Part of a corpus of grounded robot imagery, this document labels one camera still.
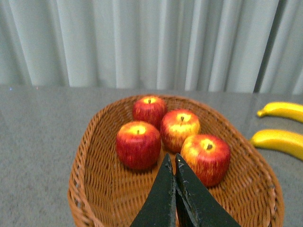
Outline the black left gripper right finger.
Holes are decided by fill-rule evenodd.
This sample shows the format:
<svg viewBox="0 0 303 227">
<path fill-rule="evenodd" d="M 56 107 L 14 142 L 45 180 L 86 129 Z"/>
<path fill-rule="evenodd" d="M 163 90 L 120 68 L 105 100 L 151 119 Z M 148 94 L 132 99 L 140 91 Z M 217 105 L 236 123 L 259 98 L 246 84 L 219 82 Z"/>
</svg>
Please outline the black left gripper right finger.
<svg viewBox="0 0 303 227">
<path fill-rule="evenodd" d="M 176 206 L 181 227 L 238 227 L 180 154 L 176 154 Z"/>
</svg>

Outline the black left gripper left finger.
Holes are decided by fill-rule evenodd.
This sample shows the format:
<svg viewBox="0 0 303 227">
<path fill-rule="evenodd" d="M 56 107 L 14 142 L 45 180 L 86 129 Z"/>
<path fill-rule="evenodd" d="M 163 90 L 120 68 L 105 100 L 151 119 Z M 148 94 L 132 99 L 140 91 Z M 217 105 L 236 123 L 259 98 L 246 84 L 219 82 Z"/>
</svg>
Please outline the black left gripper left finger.
<svg viewBox="0 0 303 227">
<path fill-rule="evenodd" d="M 176 181 L 170 156 L 166 154 L 151 191 L 131 226 L 174 227 L 175 225 Z"/>
</svg>

